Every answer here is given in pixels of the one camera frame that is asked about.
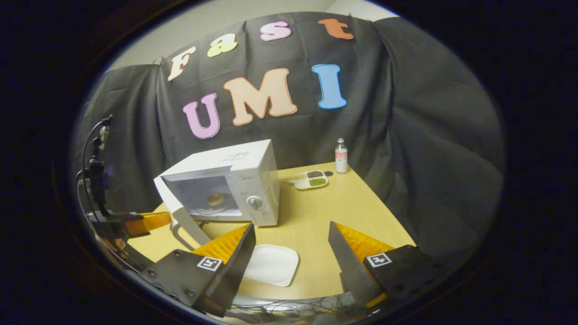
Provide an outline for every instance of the food tray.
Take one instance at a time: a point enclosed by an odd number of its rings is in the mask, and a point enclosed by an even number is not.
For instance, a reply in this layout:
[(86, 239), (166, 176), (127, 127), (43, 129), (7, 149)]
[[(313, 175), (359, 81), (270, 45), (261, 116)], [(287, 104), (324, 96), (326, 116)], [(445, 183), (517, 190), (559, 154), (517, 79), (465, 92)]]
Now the food tray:
[(289, 180), (288, 182), (293, 183), (298, 190), (316, 189), (329, 184), (327, 176), (322, 171), (297, 173), (293, 176), (293, 180)]

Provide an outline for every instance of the wall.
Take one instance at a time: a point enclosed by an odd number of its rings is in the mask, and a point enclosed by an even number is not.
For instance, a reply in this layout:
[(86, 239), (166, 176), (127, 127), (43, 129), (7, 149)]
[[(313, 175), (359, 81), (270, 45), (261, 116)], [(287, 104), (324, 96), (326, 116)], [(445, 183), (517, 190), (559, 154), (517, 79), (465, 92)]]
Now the wall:
[(212, 0), (162, 23), (126, 49), (109, 69), (159, 62), (184, 44), (230, 24), (283, 12), (330, 12), (372, 21), (395, 14), (364, 0)]

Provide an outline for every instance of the table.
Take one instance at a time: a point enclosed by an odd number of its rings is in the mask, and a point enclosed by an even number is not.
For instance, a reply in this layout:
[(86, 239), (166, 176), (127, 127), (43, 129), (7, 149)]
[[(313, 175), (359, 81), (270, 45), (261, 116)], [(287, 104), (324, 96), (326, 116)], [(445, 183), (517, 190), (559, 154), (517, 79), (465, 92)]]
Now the table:
[[(286, 182), (299, 172), (331, 171), (329, 185), (306, 191)], [(244, 277), (238, 294), (271, 299), (304, 299), (342, 293), (340, 268), (328, 242), (329, 222), (335, 221), (395, 248), (415, 245), (405, 229), (365, 182), (348, 169), (335, 172), (335, 163), (283, 169), (279, 171), (281, 193), (277, 226), (255, 227), (257, 245), (270, 244), (295, 250), (299, 264), (292, 283), (279, 287)], [(161, 204), (155, 212), (166, 211)], [(246, 222), (211, 222), (203, 227), (209, 238), (217, 238)], [(193, 247), (199, 245), (183, 230), (179, 234)], [(136, 250), (158, 261), (174, 249), (187, 250), (169, 226), (151, 231), (149, 236), (128, 241)]]

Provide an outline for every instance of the bottle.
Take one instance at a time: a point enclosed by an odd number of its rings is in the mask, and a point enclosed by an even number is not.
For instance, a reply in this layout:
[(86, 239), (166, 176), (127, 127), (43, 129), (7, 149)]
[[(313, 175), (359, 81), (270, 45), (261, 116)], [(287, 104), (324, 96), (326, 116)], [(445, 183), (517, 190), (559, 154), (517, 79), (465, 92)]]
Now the bottle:
[(341, 174), (347, 172), (347, 148), (343, 144), (343, 138), (337, 140), (335, 147), (335, 171)]

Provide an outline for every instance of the cable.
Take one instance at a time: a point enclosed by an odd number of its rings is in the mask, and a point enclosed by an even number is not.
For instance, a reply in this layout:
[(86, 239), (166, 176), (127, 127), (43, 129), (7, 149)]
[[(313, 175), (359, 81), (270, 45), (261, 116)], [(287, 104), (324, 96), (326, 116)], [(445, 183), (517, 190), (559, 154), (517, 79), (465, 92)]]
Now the cable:
[(341, 296), (343, 296), (343, 293), (340, 293), (340, 294), (336, 297), (336, 300), (337, 300), (337, 308), (343, 307), (343, 303), (341, 302)]
[[(339, 297), (337, 298), (337, 299), (338, 299), (338, 307), (343, 307), (343, 303), (342, 303), (341, 300), (340, 300), (340, 296), (342, 296), (342, 295), (343, 295), (343, 294), (340, 294)], [(315, 311), (316, 309), (319, 309), (319, 308), (321, 309), (320, 312), (322, 312), (322, 311), (333, 311), (333, 310), (335, 309), (334, 304), (333, 304), (332, 302), (330, 302), (330, 301), (324, 301), (324, 299), (326, 299), (326, 298), (327, 298), (327, 297), (321, 297), (321, 298), (319, 298), (318, 300), (314, 300), (314, 301), (310, 301), (310, 302), (302, 302), (303, 299), (298, 299), (298, 300), (285, 299), (285, 300), (277, 300), (277, 301), (270, 302), (270, 303), (268, 303), (268, 304), (261, 304), (261, 305), (233, 305), (233, 306), (234, 306), (234, 308), (248, 309), (248, 310), (253, 310), (253, 311), (254, 311), (255, 308), (263, 308), (263, 307), (266, 308), (266, 307), (275, 305), (275, 306), (273, 307), (273, 309), (272, 309), (273, 311), (274, 311), (277, 307), (280, 307), (280, 306), (285, 307), (285, 308), (292, 308), (292, 309), (295, 309), (295, 310), (298, 311), (298, 309), (296, 309), (295, 307), (293, 307), (293, 306), (288, 306), (288, 305), (287, 305), (287, 304), (290, 303), (290, 304), (308, 305), (308, 306), (309, 306), (312, 310), (314, 310), (314, 311)], [(330, 304), (331, 307), (327, 307), (327, 308), (326, 308), (325, 306), (323, 306), (323, 302), (326, 303), (326, 304)]]
[(291, 308), (291, 309), (297, 311), (297, 317), (299, 317), (299, 316), (301, 315), (301, 312), (299, 311), (299, 309), (297, 309), (297, 308), (295, 308), (295, 307), (292, 307), (292, 306), (285, 306), (284, 304), (274, 306), (273, 309), (272, 309), (271, 311), (269, 311), (269, 313), (271, 313), (271, 315), (273, 315), (273, 313), (275, 312), (275, 309), (278, 308), (278, 307)]
[(80, 200), (80, 190), (79, 190), (80, 180), (78, 179), (78, 176), (80, 176), (80, 174), (81, 174), (82, 172), (83, 172), (82, 170), (79, 171), (79, 172), (76, 174), (76, 178), (75, 178), (75, 182), (76, 182), (76, 198), (78, 199), (78, 205), (80, 206), (80, 210), (82, 211), (82, 215), (86, 215), (86, 212), (84, 211), (84, 207), (82, 206), (82, 201)]
[(92, 207), (92, 203), (90, 202), (90, 196), (88, 195), (88, 189), (86, 188), (86, 175), (84, 173), (84, 166), (85, 166), (85, 156), (86, 156), (86, 147), (88, 147), (88, 143), (90, 141), (90, 137), (92, 136), (92, 133), (94, 132), (94, 130), (96, 130), (99, 126), (101, 126), (101, 124), (103, 124), (105, 122), (105, 120), (111, 118), (112, 115), (110, 115), (109, 117), (107, 117), (106, 119), (103, 119), (102, 121), (98, 122), (90, 131), (90, 133), (88, 134), (88, 137), (86, 139), (86, 142), (84, 143), (84, 150), (82, 150), (82, 166), (81, 166), (81, 170), (82, 170), (82, 181), (84, 182), (84, 192), (86, 193), (86, 197), (88, 199), (88, 206), (90, 207), (90, 210), (92, 211), (92, 213), (94, 214), (94, 217), (96, 218), (97, 221), (101, 222), (101, 220), (98, 219), (97, 213), (94, 211), (94, 208)]
[[(102, 119), (100, 122), (96, 123), (96, 125), (94, 125), (94, 127), (92, 128), (92, 130), (90, 131), (90, 133), (88, 133), (88, 137), (87, 137), (87, 139), (86, 139), (86, 142), (84, 143), (84, 149), (83, 149), (83, 151), (82, 151), (82, 166), (81, 166), (81, 170), (80, 170), (79, 173), (76, 174), (76, 177), (77, 177), (77, 178), (78, 178), (78, 175), (79, 175), (79, 174), (82, 174), (82, 181), (83, 181), (83, 183), (84, 183), (84, 193), (86, 194), (86, 198), (88, 199), (88, 206), (90, 207), (90, 211), (91, 211), (92, 214), (94, 215), (94, 218), (95, 218), (98, 222), (102, 222), (102, 221), (99, 219), (96, 211), (95, 211), (94, 208), (92, 207), (92, 203), (91, 203), (91, 200), (90, 200), (90, 196), (88, 195), (88, 188), (87, 188), (87, 186), (86, 186), (86, 175), (85, 175), (86, 173), (84, 173), (84, 166), (86, 165), (86, 159), (85, 159), (85, 157), (86, 157), (86, 148), (88, 147), (88, 143), (89, 143), (89, 141), (90, 141), (90, 137), (92, 136), (92, 133), (94, 133), (94, 131), (95, 131), (99, 126), (101, 126), (101, 125), (104, 125), (104, 126), (110, 125), (111, 121), (112, 121), (112, 114), (111, 114), (109, 117), (107, 117), (107, 118), (105, 118), (105, 119)], [(90, 220), (89, 220), (88, 218), (87, 218), (87, 221), (88, 221), (89, 225), (91, 226), (91, 228), (92, 228), (92, 229), (95, 231), (95, 233), (96, 233), (96, 230), (94, 229), (94, 227), (92, 227), (92, 223), (90, 222)], [(121, 253), (124, 253), (124, 254), (127, 256), (127, 258), (130, 259), (135, 265), (138, 265), (139, 267), (144, 268), (142, 265), (140, 265), (140, 264), (137, 263), (135, 260), (133, 260), (133, 259), (129, 256), (128, 253), (126, 253), (126, 252), (123, 251), (118, 245), (116, 245), (116, 243), (114, 242), (114, 240), (112, 240), (112, 241), (111, 241), (110, 239), (107, 239), (107, 240), (108, 240), (108, 241), (110, 242), (110, 244), (118, 251), (117, 257), (118, 257), (124, 264), (126, 264), (127, 266), (129, 266), (130, 268), (132, 268), (132, 269), (134, 269), (134, 270), (136, 271), (136, 269), (135, 269), (133, 266), (131, 266), (130, 264), (128, 264), (122, 257), (119, 256)], [(110, 247), (107, 246), (107, 248), (109, 249), (109, 251), (111, 251), (111, 253), (113, 253), (114, 255), (116, 255), (115, 252), (114, 252)]]

